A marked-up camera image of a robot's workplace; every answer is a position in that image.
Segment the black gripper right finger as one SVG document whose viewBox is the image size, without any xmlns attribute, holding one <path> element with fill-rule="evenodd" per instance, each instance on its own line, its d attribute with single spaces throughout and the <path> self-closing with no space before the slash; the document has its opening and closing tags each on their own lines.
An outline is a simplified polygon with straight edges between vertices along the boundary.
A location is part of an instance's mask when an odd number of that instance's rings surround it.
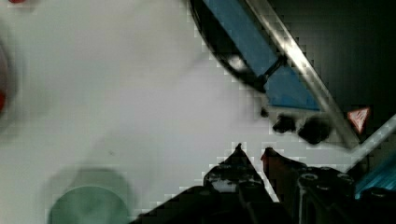
<svg viewBox="0 0 396 224">
<path fill-rule="evenodd" d="M 268 147 L 262 155 L 262 167 L 278 203 L 266 203 L 265 218 L 270 224 L 305 224 L 304 194 L 300 186 L 301 175 L 307 166 L 282 156 Z"/>
</svg>

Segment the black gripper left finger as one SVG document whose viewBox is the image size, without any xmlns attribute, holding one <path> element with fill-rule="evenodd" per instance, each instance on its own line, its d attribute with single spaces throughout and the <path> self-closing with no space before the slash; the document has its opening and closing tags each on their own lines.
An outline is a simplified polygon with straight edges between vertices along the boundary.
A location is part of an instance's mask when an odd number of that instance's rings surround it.
<svg viewBox="0 0 396 224">
<path fill-rule="evenodd" d="M 273 201 L 242 144 L 205 175 L 203 184 L 220 195 L 220 204 L 203 224 L 254 224 L 248 203 Z"/>
</svg>

